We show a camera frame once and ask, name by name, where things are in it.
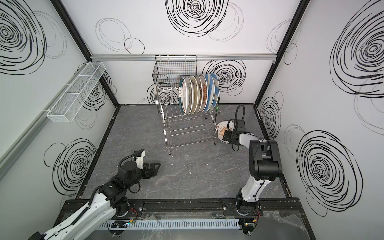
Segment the cream floral plate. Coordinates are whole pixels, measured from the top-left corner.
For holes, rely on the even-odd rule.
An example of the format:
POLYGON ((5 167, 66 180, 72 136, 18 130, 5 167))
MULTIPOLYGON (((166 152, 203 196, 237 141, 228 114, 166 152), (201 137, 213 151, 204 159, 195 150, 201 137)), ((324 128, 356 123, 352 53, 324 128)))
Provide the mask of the cream floral plate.
POLYGON ((190 79, 191 79, 192 91, 193 91, 193 102, 192 102, 190 114, 194 114, 197 110, 198 100, 199 100, 200 95, 199 95, 199 88, 198 88, 197 79, 194 76, 191 76, 190 79))

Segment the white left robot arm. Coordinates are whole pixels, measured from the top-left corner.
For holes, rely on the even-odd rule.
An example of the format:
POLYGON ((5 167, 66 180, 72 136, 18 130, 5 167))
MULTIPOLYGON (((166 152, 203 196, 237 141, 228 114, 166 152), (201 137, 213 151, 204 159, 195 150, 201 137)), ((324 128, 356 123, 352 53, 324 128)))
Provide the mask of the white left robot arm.
POLYGON ((143 164, 139 168, 134 161, 119 166, 118 173, 107 183, 98 186, 92 193, 88 203, 83 205, 66 220, 41 234, 32 234, 30 240, 84 240, 102 223, 112 217, 124 217, 129 212, 139 216, 130 207, 126 197, 127 191, 142 179, 156 177, 160 163, 143 164))

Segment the small blue striped plate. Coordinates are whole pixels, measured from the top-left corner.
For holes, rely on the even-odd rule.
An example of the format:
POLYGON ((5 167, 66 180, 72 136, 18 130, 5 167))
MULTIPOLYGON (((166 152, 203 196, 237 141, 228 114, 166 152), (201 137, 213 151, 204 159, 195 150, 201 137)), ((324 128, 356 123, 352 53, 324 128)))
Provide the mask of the small blue striped plate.
POLYGON ((213 101, 214 101, 215 82, 214 82, 214 78, 212 77, 211 74, 205 74, 205 79, 207 81, 207 88, 208 88, 207 104, 205 107, 205 112, 208 112, 211 109, 213 101))

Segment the sunburst plate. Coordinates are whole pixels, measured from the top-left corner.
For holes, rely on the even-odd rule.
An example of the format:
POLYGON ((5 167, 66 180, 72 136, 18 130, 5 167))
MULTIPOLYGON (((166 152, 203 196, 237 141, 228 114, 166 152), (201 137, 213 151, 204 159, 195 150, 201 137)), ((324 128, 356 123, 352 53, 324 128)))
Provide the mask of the sunburst plate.
POLYGON ((221 121, 217 124, 216 126, 216 129, 218 131, 218 139, 222 142, 222 143, 225 143, 225 144, 230 144, 230 142, 228 141, 224 141, 223 140, 223 137, 224 137, 224 133, 225 131, 228 130, 228 122, 229 120, 227 121, 221 121))
POLYGON ((205 112, 206 111, 207 102, 208 102, 209 82, 206 79, 205 75, 199 75, 199 77, 201 79, 202 86, 203 86, 203 102, 202 102, 201 112, 205 112))

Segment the green rim red ring plate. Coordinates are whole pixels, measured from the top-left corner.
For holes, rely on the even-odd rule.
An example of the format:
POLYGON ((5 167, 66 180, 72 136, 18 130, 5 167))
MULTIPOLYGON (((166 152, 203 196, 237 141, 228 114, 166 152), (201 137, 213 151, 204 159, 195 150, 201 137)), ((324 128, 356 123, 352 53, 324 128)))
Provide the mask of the green rim red ring plate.
POLYGON ((186 114, 186 82, 185 78, 181 77, 180 82, 179 82, 179 106, 181 110, 181 114, 185 115, 186 114))

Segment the red text green rim plate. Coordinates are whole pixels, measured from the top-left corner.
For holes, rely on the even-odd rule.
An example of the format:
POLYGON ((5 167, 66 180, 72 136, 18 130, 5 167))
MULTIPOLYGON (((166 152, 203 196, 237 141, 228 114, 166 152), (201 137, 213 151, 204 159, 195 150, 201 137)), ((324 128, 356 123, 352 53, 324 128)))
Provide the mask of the red text green rim plate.
POLYGON ((202 82, 201 82, 199 75, 195 76, 195 78, 197 79, 197 82, 198 82, 199 95, 200 95, 199 100, 198 100, 198 106, 197 106, 196 113, 201 113, 202 102, 203 102, 203 86, 202 86, 202 82))

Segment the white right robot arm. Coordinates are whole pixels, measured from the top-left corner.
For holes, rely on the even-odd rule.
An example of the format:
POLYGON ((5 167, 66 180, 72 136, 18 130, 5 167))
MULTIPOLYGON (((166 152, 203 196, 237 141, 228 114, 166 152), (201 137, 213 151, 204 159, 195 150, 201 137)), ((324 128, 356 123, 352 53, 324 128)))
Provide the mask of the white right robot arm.
POLYGON ((229 120, 223 141, 249 149, 250 177, 236 200, 238 210, 248 209, 259 201, 265 187, 283 172, 278 144, 247 132, 244 120, 229 120))

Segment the white plate thin green line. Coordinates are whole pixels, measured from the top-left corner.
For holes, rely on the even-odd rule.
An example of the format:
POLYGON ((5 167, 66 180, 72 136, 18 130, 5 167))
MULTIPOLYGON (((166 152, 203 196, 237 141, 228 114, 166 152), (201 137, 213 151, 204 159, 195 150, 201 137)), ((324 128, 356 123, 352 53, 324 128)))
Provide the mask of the white plate thin green line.
POLYGON ((186 88, 187 88, 187 106, 185 114, 189 115, 192 111, 192 104, 194 99, 193 85, 190 77, 185 77, 186 88))

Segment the large blue striped plate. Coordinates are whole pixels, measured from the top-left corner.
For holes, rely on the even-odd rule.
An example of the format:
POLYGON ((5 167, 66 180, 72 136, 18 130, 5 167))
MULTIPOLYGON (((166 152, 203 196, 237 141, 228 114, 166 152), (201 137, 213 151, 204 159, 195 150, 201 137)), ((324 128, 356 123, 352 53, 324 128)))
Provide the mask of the large blue striped plate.
POLYGON ((219 96, 220 96, 220 85, 219 85, 219 80, 218 80, 217 75, 214 74, 214 73, 210 73, 210 75, 213 78, 214 85, 215 85, 214 99, 213 99, 213 103, 212 103, 211 108, 210 108, 210 110, 213 111, 217 107, 217 105, 218 105, 219 96))

